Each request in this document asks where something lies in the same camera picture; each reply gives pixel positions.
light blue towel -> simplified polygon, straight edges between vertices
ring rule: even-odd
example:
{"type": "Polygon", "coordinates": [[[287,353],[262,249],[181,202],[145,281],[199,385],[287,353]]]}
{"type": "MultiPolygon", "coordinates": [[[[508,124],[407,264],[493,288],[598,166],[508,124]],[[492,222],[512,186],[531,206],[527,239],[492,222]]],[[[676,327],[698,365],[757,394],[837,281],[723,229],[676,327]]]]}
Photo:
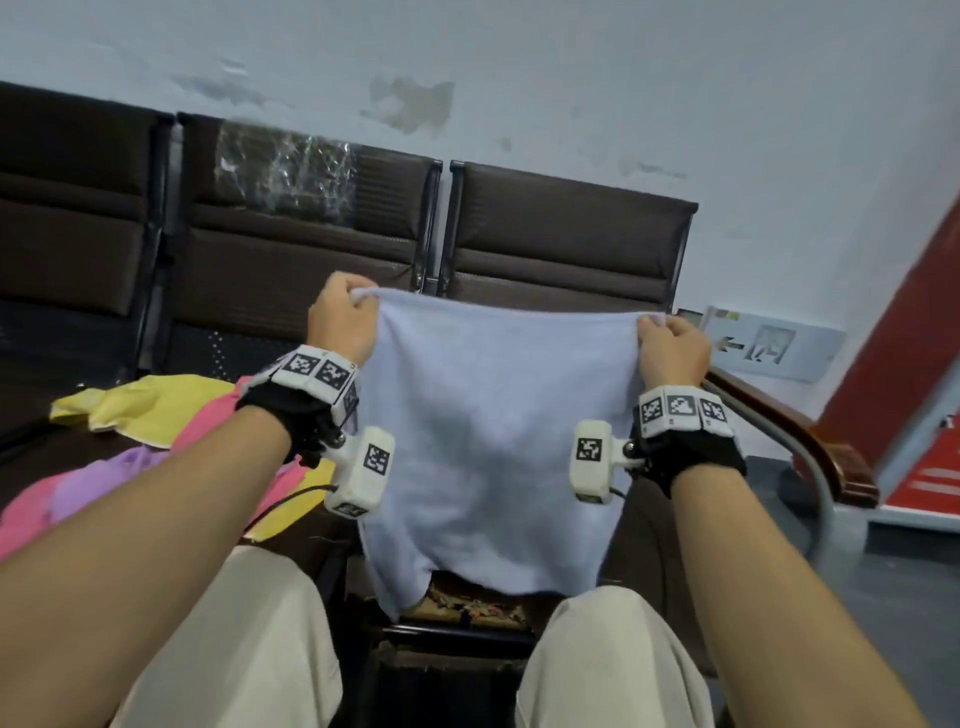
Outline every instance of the light blue towel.
{"type": "MultiPolygon", "coordinates": [[[[360,535],[396,619],[450,570],[506,594],[592,589],[622,503],[589,505],[567,468],[581,420],[626,437],[640,393],[637,314],[554,314],[379,289],[360,425],[396,437],[360,535]]],[[[617,487],[630,487],[620,472],[617,487]]]]}

hand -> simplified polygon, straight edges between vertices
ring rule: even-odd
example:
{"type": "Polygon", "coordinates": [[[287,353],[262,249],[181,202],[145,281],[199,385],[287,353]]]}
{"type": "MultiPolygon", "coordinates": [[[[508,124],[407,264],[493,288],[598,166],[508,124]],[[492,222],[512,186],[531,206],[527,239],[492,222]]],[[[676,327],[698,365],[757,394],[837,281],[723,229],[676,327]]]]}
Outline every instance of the hand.
{"type": "Polygon", "coordinates": [[[376,343],[376,314],[380,300],[368,296],[357,305],[350,302],[354,288],[375,288],[376,283],[353,273],[334,273],[310,306],[306,343],[345,356],[362,367],[376,343]]]}
{"type": "Polygon", "coordinates": [[[699,387],[707,376],[712,346],[707,336],[686,319],[670,316],[658,326],[649,316],[636,321],[640,344],[640,373],[647,389],[662,384],[699,387]]]}

wooden armrest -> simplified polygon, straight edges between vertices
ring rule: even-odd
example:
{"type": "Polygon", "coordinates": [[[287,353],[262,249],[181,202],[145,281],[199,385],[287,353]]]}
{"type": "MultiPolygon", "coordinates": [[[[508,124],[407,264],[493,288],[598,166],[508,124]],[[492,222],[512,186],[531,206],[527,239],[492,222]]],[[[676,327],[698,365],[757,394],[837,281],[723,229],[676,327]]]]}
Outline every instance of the wooden armrest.
{"type": "MultiPolygon", "coordinates": [[[[874,483],[870,466],[853,446],[842,442],[802,412],[775,400],[729,372],[710,367],[707,381],[803,443],[827,476],[835,502],[859,508],[876,508],[879,505],[880,491],[874,483]]],[[[809,480],[805,464],[799,458],[794,462],[804,479],[809,480]]]]}

person's left hand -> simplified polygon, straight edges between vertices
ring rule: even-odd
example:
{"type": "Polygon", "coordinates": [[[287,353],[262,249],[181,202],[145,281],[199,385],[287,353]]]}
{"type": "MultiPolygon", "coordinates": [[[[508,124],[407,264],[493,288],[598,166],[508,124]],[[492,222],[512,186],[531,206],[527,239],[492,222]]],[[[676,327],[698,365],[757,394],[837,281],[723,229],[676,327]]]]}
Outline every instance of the person's left hand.
{"type": "Polygon", "coordinates": [[[375,288],[376,283],[353,273],[334,273],[310,306],[306,343],[345,356],[362,367],[376,343],[376,314],[380,300],[368,296],[357,305],[350,301],[354,288],[375,288]]]}

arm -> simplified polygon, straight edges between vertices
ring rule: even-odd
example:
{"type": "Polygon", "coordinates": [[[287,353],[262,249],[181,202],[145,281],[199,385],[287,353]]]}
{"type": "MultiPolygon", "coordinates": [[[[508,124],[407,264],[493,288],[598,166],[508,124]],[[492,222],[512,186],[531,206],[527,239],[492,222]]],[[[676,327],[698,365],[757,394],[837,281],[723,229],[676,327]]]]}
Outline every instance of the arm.
{"type": "MultiPolygon", "coordinates": [[[[363,364],[377,299],[334,274],[308,343],[363,364]]],[[[204,593],[290,448],[245,407],[184,452],[0,562],[0,705],[18,726],[102,726],[204,593]]]]}
{"type": "MultiPolygon", "coordinates": [[[[638,326],[648,386],[703,381],[704,334],[682,319],[638,326]]],[[[672,494],[697,618],[738,726],[927,725],[740,473],[696,466],[672,494]]]]}

